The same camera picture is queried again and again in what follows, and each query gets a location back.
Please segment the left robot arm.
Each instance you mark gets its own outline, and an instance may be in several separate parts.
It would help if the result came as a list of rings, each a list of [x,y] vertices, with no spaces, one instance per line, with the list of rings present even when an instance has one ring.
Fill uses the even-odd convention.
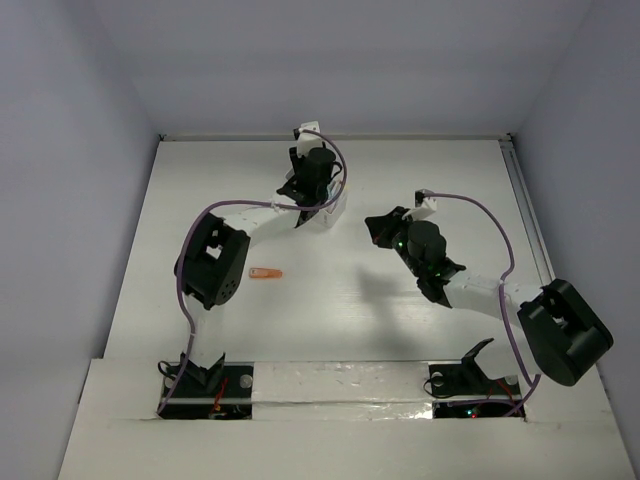
[[[198,335],[186,299],[209,311],[227,303],[240,286],[249,249],[302,227],[340,201],[346,187],[343,154],[322,141],[307,153],[289,149],[292,173],[269,201],[227,200],[206,207],[190,227],[176,260],[178,305],[189,325],[173,384],[186,376],[195,392],[209,395],[221,383],[221,370],[206,360],[191,361]]]

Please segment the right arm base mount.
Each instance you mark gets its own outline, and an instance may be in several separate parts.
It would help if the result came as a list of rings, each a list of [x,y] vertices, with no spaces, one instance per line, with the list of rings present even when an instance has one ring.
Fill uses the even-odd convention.
[[[491,380],[476,362],[492,341],[482,340],[457,362],[429,365],[423,390],[434,400],[435,419],[526,418],[518,381],[508,386],[505,377]]]

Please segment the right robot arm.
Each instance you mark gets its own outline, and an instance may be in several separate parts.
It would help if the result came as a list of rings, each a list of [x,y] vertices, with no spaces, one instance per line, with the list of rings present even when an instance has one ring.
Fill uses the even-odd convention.
[[[445,238],[425,214],[397,207],[367,217],[365,225],[376,247],[402,259],[430,302],[501,321],[526,373],[570,387],[613,347],[611,332],[570,282],[524,285],[477,274],[449,258]]]

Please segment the orange capsule eraser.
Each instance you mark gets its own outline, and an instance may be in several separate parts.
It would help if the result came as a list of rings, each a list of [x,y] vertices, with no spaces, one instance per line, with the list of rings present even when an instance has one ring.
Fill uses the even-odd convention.
[[[249,269],[248,275],[251,279],[279,279],[283,272],[279,269],[255,267]]]

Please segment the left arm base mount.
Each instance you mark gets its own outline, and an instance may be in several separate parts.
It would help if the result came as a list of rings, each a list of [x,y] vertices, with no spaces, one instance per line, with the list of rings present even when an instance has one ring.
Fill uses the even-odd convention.
[[[250,420],[252,418],[253,363],[227,363],[222,355],[204,368],[189,361],[174,393],[166,397],[180,370],[178,363],[160,361],[164,377],[158,416],[166,420]]]

